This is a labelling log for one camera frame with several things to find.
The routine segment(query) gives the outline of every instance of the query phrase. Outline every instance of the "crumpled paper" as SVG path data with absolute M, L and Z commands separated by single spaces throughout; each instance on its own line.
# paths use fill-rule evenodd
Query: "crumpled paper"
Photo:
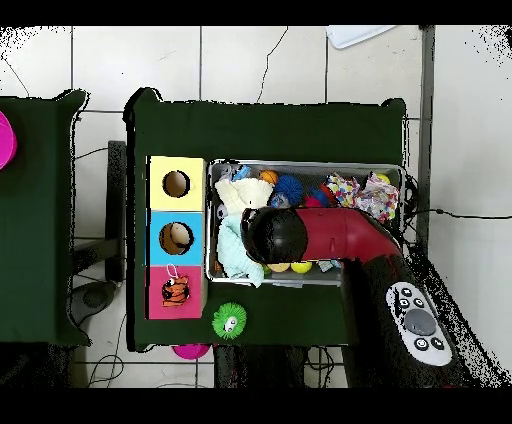
M 370 174 L 366 186 L 356 198 L 356 207 L 384 222 L 395 217 L 398 204 L 398 189 L 381 180 L 373 172 Z
M 398 189 L 373 172 L 370 173 L 363 190 L 355 178 L 344 179 L 338 174 L 329 175 L 326 185 L 342 207 L 361 209 L 380 223 L 395 217 Z
M 359 184 L 355 178 L 345 180 L 334 173 L 327 177 L 326 185 L 332 191 L 340 206 L 344 208 L 354 208 L 356 206 Z

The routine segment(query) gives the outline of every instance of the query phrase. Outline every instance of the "pink box panel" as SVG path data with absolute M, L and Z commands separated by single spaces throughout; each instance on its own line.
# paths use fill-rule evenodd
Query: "pink box panel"
M 169 267 L 171 274 L 174 268 Z M 165 266 L 152 266 L 149 269 L 149 319 L 189 319 L 201 318 L 201 266 L 177 266 L 178 276 L 188 277 L 190 296 L 181 306 L 162 306 L 162 286 L 171 278 Z

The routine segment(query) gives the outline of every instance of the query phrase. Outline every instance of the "green spiky ball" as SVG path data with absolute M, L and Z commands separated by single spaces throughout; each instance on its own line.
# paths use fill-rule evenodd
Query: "green spiky ball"
M 228 319 L 231 317 L 236 318 L 236 325 L 234 325 L 234 327 L 232 327 L 232 324 L 230 325 L 228 323 Z M 225 303 L 213 314 L 212 325 L 219 337 L 223 339 L 234 339 L 242 334 L 246 321 L 247 313 L 244 308 L 237 303 Z

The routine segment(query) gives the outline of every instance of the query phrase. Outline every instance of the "round hole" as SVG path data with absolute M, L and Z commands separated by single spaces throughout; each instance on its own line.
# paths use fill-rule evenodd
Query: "round hole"
M 160 247 L 169 255 L 183 255 L 194 242 L 192 231 L 182 222 L 164 225 L 158 239 Z
M 162 181 L 165 194 L 171 197 L 183 197 L 190 190 L 190 179 L 182 171 L 169 172 Z

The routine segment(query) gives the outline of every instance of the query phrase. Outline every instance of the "pink frisbee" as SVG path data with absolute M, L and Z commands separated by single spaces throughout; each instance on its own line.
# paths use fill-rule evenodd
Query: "pink frisbee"
M 0 112 L 0 169 L 7 165 L 16 153 L 16 136 L 6 116 Z
M 173 346 L 174 353 L 183 359 L 199 359 L 210 350 L 210 345 L 189 344 Z

